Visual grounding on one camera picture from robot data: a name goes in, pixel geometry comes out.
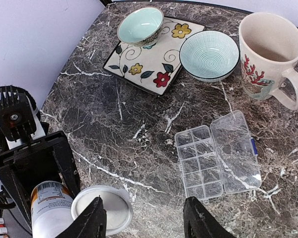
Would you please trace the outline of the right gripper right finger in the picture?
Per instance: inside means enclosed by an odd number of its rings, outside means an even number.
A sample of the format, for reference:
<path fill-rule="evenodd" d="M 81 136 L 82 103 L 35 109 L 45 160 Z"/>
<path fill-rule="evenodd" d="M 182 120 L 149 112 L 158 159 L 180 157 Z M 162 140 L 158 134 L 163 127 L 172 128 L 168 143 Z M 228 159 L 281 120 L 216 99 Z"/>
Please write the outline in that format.
<path fill-rule="evenodd" d="M 194 196 L 185 200 L 183 219 L 185 238 L 235 238 Z"/>

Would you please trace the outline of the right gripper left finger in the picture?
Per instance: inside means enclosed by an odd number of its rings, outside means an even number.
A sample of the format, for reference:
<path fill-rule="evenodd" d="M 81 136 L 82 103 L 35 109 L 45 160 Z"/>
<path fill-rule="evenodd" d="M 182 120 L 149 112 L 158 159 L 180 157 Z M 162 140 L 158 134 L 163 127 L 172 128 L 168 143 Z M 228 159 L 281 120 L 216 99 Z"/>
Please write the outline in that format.
<path fill-rule="evenodd" d="M 94 198 L 56 238 L 105 238 L 107 214 L 100 197 Z"/>

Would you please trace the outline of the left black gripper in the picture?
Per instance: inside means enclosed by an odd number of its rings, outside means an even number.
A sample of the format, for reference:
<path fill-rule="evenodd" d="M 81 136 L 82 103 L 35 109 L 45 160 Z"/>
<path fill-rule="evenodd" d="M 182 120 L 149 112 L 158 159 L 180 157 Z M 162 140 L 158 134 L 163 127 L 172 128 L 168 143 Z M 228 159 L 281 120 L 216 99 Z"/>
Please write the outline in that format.
<path fill-rule="evenodd" d="M 36 185 L 47 180 L 63 180 L 72 197 L 80 192 L 80 177 L 73 153 L 62 131 L 0 154 L 0 181 L 30 230 L 28 197 Z"/>

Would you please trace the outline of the large orange label pill bottle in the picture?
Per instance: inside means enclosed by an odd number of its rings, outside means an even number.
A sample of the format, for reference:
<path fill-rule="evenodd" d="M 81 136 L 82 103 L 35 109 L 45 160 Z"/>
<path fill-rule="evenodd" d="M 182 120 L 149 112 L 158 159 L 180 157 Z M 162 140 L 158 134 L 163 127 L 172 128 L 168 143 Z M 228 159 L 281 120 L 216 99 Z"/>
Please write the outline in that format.
<path fill-rule="evenodd" d="M 31 225 L 34 238 L 55 238 L 73 222 L 73 198 L 57 181 L 44 181 L 31 193 Z"/>

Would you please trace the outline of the clear plastic pill organizer box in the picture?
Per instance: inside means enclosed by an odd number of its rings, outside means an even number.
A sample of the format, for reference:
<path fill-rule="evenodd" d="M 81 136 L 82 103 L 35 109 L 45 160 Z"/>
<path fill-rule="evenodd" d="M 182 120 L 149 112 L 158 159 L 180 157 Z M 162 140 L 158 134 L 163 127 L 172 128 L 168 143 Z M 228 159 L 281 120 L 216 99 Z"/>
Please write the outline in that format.
<path fill-rule="evenodd" d="M 207 204 L 224 193 L 259 189 L 262 183 L 243 112 L 236 110 L 175 134 L 179 170 L 186 197 Z"/>

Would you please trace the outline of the blue box latch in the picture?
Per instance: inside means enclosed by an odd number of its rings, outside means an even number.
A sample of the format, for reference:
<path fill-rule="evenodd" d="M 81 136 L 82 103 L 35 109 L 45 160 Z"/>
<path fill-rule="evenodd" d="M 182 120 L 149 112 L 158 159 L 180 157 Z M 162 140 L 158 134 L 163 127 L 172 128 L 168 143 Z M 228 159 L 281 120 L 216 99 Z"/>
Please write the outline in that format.
<path fill-rule="evenodd" d="M 254 138 L 250 138 L 250 143 L 251 143 L 253 155 L 254 156 L 257 156 L 258 155 L 258 152 L 257 152 L 257 148 L 256 148 L 256 144 L 255 144 Z"/>

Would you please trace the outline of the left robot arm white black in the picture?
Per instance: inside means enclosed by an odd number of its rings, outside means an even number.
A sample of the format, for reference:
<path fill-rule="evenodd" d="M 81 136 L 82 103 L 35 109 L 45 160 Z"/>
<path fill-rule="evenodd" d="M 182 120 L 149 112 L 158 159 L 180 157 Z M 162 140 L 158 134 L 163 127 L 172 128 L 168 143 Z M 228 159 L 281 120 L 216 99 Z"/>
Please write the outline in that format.
<path fill-rule="evenodd" d="M 0 211 L 18 210 L 35 238 L 63 235 L 73 223 L 71 205 L 80 190 L 72 150 L 62 131 L 48 133 L 37 116 L 26 123 L 29 141 L 6 137 L 0 124 Z"/>

